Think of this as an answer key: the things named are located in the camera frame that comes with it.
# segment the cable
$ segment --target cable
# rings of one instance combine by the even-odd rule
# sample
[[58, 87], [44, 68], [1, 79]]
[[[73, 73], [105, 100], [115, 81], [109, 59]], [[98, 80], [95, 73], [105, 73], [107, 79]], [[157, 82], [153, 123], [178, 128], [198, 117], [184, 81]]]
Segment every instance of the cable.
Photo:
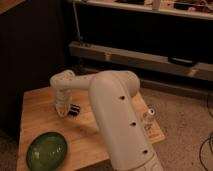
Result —
[[210, 134], [209, 138], [207, 138], [205, 141], [202, 142], [201, 146], [200, 146], [200, 149], [199, 149], [199, 160], [200, 160], [200, 164], [203, 166], [203, 168], [206, 170], [206, 171], [210, 171], [206, 165], [203, 163], [203, 160], [202, 160], [202, 156], [201, 156], [201, 153], [202, 153], [202, 149], [203, 149], [203, 146], [204, 144], [208, 142], [209, 143], [209, 148], [211, 150], [211, 153], [213, 155], [213, 132]]
[[211, 97], [211, 91], [210, 91], [210, 92], [208, 93], [208, 95], [207, 95], [206, 106], [207, 106], [209, 115], [213, 118], [213, 114], [212, 114], [211, 109], [210, 109], [210, 106], [209, 106], [209, 99], [210, 99], [210, 97]]

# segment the wooden table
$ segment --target wooden table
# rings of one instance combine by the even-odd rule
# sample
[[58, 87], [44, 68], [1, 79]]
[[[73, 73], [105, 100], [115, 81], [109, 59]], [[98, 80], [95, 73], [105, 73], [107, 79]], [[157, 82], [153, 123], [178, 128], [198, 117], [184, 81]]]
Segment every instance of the wooden table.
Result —
[[[68, 153], [58, 168], [60, 171], [80, 169], [109, 158], [91, 112], [87, 91], [73, 90], [71, 94], [72, 104], [80, 106], [81, 111], [77, 117], [65, 118], [60, 118], [54, 109], [52, 88], [46, 87], [24, 94], [17, 171], [28, 170], [28, 146], [38, 135], [48, 131], [61, 133], [68, 143]], [[139, 93], [133, 98], [133, 104], [141, 116], [147, 110]], [[156, 121], [147, 133], [152, 143], [165, 138]]]

